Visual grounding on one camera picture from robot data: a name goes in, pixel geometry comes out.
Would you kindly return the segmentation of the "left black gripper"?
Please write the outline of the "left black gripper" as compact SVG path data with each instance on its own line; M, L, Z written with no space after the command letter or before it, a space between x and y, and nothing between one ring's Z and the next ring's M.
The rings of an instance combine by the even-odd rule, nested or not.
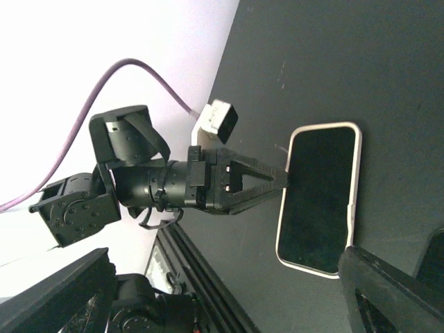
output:
M279 194L287 184L284 169L228 148L188 148L187 208L238 214Z

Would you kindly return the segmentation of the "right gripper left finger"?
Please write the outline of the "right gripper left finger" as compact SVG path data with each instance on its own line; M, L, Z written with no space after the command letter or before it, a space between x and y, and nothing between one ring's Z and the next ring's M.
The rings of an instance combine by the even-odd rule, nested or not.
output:
M107 248L97 248L1 303L2 332L104 332L117 286Z

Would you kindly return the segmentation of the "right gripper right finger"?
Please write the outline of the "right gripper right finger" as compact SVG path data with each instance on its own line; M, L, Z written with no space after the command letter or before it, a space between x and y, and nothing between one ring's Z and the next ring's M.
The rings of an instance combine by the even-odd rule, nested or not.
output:
M353 332L442 332L443 294L358 246L339 260Z

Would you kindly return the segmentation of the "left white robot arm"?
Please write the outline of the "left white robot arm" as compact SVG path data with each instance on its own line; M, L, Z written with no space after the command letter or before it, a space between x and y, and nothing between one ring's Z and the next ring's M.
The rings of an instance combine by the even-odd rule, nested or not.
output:
M288 183L285 171L221 147L188 148L187 160L170 158L145 105L93 116L89 121L96 166L47 185L29 211L62 248L121 218L121 208L149 229L153 211L181 219L192 208L238 214L274 196Z

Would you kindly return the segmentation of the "black phone case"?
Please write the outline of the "black phone case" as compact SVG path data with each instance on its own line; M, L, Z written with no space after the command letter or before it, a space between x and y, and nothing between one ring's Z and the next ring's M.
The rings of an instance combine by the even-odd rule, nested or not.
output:
M443 292L443 228L436 230L430 237L416 279L430 289Z

